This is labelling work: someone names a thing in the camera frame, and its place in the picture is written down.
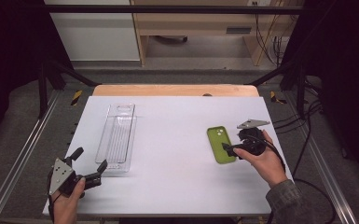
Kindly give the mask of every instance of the white cabinet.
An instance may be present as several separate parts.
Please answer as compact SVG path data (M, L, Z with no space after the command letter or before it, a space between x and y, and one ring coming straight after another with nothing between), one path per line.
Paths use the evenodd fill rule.
M45 0L47 5L129 5L128 0ZM132 14L51 13L71 61L140 61Z

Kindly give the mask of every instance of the metal frame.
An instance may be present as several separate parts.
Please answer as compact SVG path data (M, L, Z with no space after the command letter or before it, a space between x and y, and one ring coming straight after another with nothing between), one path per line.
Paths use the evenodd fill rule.
M310 15L315 13L323 13L324 11L320 8L304 8L304 7L207 7L207 6L94 6L94 5L29 5L20 4L20 9L27 13L39 13L40 11L51 12L51 13L194 13L194 14L272 14L272 15ZM290 67L292 64L283 65L282 70ZM269 79L276 74L266 76ZM21 172L31 155L35 144L43 132L43 129L51 115L57 99L59 98L59 92L53 94L50 99L48 111L45 116L40 119L32 131L29 139L23 147L21 154L17 158L15 164L10 170L7 179L0 188L0 213L10 196L14 186L19 179ZM288 101L294 112L293 102L294 97L289 95ZM306 134L308 127L301 129L303 134ZM317 147L313 138L311 138L311 156L316 164L316 167L320 173L324 185L326 186L327 192L329 193L333 204L336 207L338 216L342 223L356 223L353 216L352 210L349 207L344 195L342 194L339 185L331 173L328 165L326 164L323 155Z
M284 91L283 93L285 95L287 103L290 105L291 109L296 114L296 97L292 92ZM300 127L301 134L303 135L304 139L306 139L309 129L310 128L308 127L307 123ZM321 150L318 148L318 145L316 144L315 139L312 137L312 135L309 140L309 151L312 160L315 163L316 168L318 169L319 175L324 182L324 187L326 188L326 191L330 196L333 205L336 207L336 211L339 218L341 219L341 222L345 224L357 223L353 215L352 209L348 205L347 200L345 199L345 196L336 181L336 178L334 177L329 166L327 165L327 162L324 160Z
M22 170L27 164L27 161L30 158L32 152L34 151L35 145L39 140L39 137L42 134L43 130L45 129L45 126L48 123L48 120L60 96L61 96L61 91L53 91L48 102L48 109L45 116L36 122L34 129L29 135L24 146L22 147L20 155L18 156L13 166L11 167L10 172L7 174L7 178L5 179L5 182L2 184L2 187L0 188L0 214L4 209L4 206L11 192L16 186L17 181L19 180Z

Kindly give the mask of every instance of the black curtain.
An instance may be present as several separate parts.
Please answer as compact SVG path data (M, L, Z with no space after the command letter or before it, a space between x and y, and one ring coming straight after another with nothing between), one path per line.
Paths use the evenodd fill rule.
M326 4L319 1L309 4ZM284 60L294 52L319 18L298 20ZM302 62L306 76L322 80L321 100L343 151L359 162L359 0L338 0L308 43Z
M44 4L43 0L28 2ZM42 62L56 61L73 69L50 15L23 11L21 4L0 0L0 122L10 92L37 80Z

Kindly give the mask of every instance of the smartphone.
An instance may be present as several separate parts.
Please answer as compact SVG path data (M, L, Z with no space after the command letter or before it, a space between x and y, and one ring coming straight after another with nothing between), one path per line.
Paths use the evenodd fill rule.
M209 142L211 143L214 158L220 164L234 162L237 158L230 157L223 149L222 143L230 144L228 132L223 126L212 127L207 130Z

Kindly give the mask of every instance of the phone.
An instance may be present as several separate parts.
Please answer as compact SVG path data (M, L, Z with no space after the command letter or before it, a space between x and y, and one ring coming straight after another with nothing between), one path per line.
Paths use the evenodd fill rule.
M223 126L212 127L207 130L209 142L211 143L214 158L220 164L234 162L236 157L230 157L223 149L222 143L230 144L228 132Z

